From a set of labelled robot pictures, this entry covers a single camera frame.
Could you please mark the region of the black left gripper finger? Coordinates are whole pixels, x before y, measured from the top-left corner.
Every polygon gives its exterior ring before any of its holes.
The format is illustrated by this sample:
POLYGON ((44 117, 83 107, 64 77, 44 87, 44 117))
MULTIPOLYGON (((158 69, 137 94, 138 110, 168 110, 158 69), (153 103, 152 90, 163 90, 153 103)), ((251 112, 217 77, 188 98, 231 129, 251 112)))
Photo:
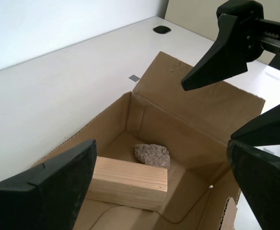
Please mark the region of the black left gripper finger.
POLYGON ((242 193, 264 230, 280 230, 280 157, 230 140, 227 157, 242 193))
POLYGON ((0 230, 73 229, 96 158, 91 139, 1 181, 0 230))

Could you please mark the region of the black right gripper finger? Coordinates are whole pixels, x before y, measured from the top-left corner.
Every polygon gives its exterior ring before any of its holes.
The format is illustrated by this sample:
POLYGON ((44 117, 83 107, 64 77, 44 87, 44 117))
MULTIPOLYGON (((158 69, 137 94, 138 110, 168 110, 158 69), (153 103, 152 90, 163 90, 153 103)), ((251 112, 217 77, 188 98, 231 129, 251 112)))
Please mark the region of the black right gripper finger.
POLYGON ((280 104, 246 123, 231 139, 253 147, 280 145, 280 104))

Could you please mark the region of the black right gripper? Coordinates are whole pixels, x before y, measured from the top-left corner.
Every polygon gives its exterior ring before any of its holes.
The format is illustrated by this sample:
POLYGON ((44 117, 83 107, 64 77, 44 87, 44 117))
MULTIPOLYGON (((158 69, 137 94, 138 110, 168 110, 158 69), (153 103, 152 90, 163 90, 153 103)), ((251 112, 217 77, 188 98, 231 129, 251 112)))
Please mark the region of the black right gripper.
POLYGON ((182 79, 185 91, 208 86, 247 72, 247 63, 257 59, 263 49, 275 54, 269 65, 280 70, 280 23, 265 21, 261 45, 252 38, 256 18, 264 17, 263 6, 254 0, 229 0, 216 11, 217 39, 182 79))

